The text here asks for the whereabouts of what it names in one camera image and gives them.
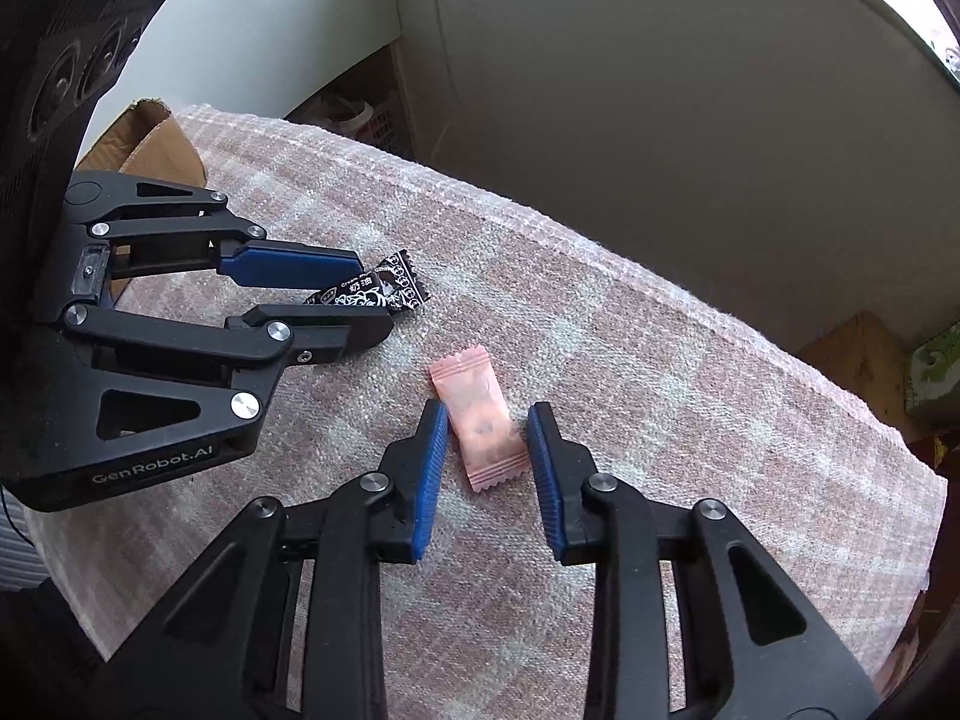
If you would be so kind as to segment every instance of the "black cable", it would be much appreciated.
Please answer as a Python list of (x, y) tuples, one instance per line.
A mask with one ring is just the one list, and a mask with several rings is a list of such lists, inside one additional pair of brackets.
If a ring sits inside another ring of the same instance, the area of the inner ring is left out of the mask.
[(13, 518), (10, 516), (10, 510), (7, 508), (7, 492), (3, 489), (3, 485), (0, 485), (0, 501), (3, 502), (3, 513), (6, 514), (7, 522), (10, 524), (10, 527), (13, 528), (13, 533), (16, 533), (23, 539), (23, 541), (26, 541), (28, 544), (30, 544), (30, 546), (33, 546), (34, 543), (30, 541), (26, 535), (24, 535), (20, 528), (17, 528), (16, 525), (13, 524)]

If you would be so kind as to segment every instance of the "blue gripper pad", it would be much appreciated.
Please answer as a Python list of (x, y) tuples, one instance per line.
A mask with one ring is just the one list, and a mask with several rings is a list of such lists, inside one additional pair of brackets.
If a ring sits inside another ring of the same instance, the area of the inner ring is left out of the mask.
[(241, 287), (325, 290), (361, 274), (363, 265), (353, 251), (261, 241), (222, 257), (217, 272)]
[(416, 432), (393, 442), (379, 471), (395, 485), (395, 503), (373, 517), (371, 544), (382, 562), (418, 562), (433, 533), (440, 474), (448, 442), (448, 414), (439, 400), (428, 400)]
[(553, 409), (544, 402), (530, 407), (527, 448), (544, 536), (554, 559), (564, 565), (592, 562), (602, 524), (584, 509), (581, 488), (597, 471), (593, 456), (584, 445), (560, 436)]

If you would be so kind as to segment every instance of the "metal pivot screw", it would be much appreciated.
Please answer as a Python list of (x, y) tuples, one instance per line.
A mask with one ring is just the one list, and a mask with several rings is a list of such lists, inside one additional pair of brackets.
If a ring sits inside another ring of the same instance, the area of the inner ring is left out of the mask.
[(74, 303), (72, 306), (67, 306), (66, 311), (64, 311), (64, 322), (74, 327), (86, 322), (86, 306), (83, 303)]
[(241, 419), (253, 419), (260, 413), (260, 401), (252, 392), (237, 392), (230, 399), (230, 409)]
[(254, 498), (250, 502), (250, 507), (258, 517), (272, 517), (277, 513), (277, 501), (272, 498)]
[(620, 484), (620, 480), (611, 473), (594, 473), (587, 479), (587, 484), (597, 493), (612, 493), (613, 490), (616, 490), (616, 486)]
[(365, 473), (360, 477), (360, 487), (362, 487), (368, 493), (382, 493), (383, 490), (386, 490), (387, 485), (389, 484), (390, 477), (385, 473), (380, 473), (379, 471)]
[(727, 516), (727, 507), (713, 498), (707, 498), (698, 503), (697, 509), (707, 519), (723, 519)]
[(271, 322), (267, 325), (267, 335), (274, 341), (286, 341), (290, 338), (290, 325), (285, 322)]

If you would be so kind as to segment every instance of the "plaid cloth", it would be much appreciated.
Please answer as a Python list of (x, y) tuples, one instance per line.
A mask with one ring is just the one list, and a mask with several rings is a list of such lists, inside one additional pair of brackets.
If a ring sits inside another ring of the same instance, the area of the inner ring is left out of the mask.
[[(234, 213), (272, 238), (353, 248), (366, 263), (408, 247), (435, 296), (378, 348), (289, 370), (253, 456), (31, 514), (56, 583), (105, 655), (248, 500), (312, 500), (375, 467), (413, 431), (429, 362), (480, 343), (518, 422), (549, 400), (567, 437), (649, 498), (726, 501), (867, 671), (880, 667), (928, 567), (946, 489), (861, 401), (507, 199), (315, 127), (209, 107), (178, 119)], [(195, 273), (137, 279), (123, 308), (221, 324), (256, 301), (304, 297)], [(384, 567), (382, 599), (391, 717), (581, 715), (592, 570), (552, 562), (529, 475), (474, 494), (452, 449), (426, 558)], [(675, 608), (668, 622), (676, 703)]]

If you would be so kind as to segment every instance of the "cardboard box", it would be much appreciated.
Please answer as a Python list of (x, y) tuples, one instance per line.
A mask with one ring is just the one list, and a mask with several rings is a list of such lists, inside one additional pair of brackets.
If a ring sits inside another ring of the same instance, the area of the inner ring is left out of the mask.
[[(200, 154), (162, 100), (133, 103), (80, 159), (76, 170), (114, 170), (157, 181), (206, 186)], [(117, 247), (116, 251), (123, 254), (124, 248)], [(128, 279), (110, 282), (114, 300), (127, 283)]]
[(797, 357), (863, 400), (877, 419), (901, 432), (905, 443), (930, 435), (928, 424), (904, 410), (906, 352), (875, 314), (861, 311)]

